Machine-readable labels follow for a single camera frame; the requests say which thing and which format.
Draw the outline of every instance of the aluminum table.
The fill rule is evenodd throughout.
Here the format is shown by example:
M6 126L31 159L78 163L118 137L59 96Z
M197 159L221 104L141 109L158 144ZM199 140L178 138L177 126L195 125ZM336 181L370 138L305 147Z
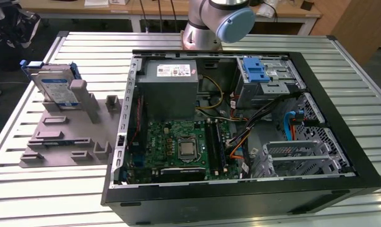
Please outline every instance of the aluminum table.
M119 95L133 49L181 49L178 34L60 32L44 62L79 66L97 98ZM338 41L325 36L250 35L225 50L296 51L304 57L381 175L381 90ZM106 166L22 169L27 141L44 110L31 83L0 133L0 226L121 227L123 221L101 206ZM218 220L171 226L381 226L381 189L321 212Z

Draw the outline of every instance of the yellow wire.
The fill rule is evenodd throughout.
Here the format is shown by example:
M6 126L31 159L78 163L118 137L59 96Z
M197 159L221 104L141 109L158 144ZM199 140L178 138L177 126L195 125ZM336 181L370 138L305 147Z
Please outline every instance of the yellow wire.
M222 100L223 100L223 93L222 93L222 89L221 89L218 83L210 77L207 77L207 76L203 76L203 77L206 77L211 81L211 83L217 86L217 88L219 90L219 94L221 94L219 102L215 105L205 106L205 107L197 107L197 109L206 110L206 109L213 109L213 108L215 108L217 106L221 105Z

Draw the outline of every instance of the wooden desk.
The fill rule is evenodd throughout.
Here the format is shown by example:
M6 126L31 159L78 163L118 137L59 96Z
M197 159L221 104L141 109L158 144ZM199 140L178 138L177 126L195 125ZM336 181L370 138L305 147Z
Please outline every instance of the wooden desk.
M158 11L158 1L153 0L142 0L145 5L145 11L147 15L159 15ZM187 9L189 9L189 0L173 0L177 15L186 15L187 16ZM142 14L139 0L131 0L133 14ZM292 1L282 1L277 6L277 15L278 17L310 17L310 18L320 18L322 13L318 11L316 7L312 8L310 11L301 9L302 0L296 0L296 6L293 5ZM254 12L258 11L260 6L252 7ZM162 15L173 15L173 7L170 0L161 0L161 11Z
M147 19L159 19L158 1L142 0ZM317 18L322 16L316 7L310 11L300 8L302 0L284 1L277 6L278 22L302 23L300 35L309 35ZM107 8L85 8L85 0L63 2L54 0L20 0L22 7L39 13L42 18L71 19L130 19L134 32L141 32L139 21L143 19L139 0L130 0L127 5L110 5ZM189 0L174 0L178 20L187 20ZM170 0L161 0L162 18L173 20ZM257 22L273 22L273 18L257 17Z

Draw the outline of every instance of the power supply label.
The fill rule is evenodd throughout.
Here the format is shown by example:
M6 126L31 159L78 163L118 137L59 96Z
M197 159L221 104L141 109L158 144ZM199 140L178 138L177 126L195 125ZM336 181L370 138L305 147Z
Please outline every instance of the power supply label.
M158 77L190 77L190 65L158 65Z
M42 85L52 101L60 106L76 106L78 100L66 79L43 79Z

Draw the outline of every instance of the blue drive bracket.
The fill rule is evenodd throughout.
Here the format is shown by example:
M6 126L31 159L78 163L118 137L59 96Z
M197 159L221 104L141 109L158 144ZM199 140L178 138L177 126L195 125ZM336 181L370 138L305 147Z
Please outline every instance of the blue drive bracket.
M244 58L244 69L250 83L270 82L270 77L265 73L265 65L258 58Z
M43 66L44 66L44 67L46 67L46 66L51 66L51 65L48 65L48 64L44 64L42 61L31 61L30 63L27 63L27 60L22 60L19 64L20 64L20 69L22 69L22 71L24 72L24 74L27 75L27 77L28 77L30 79L32 79L32 78L31 78L31 73L28 72L28 69L42 69ZM76 64L72 62L72 63L70 63L68 65L70 65L70 69L71 69L74 78L75 78L75 79L82 79L81 73L79 73L79 71L78 71L78 66L76 66Z
M28 73L27 69L40 69L44 65L42 61L31 61L27 64L27 60L22 60L19 64L20 64L22 71L24 72L24 74L27 75L30 79L32 78L31 78L31 74Z

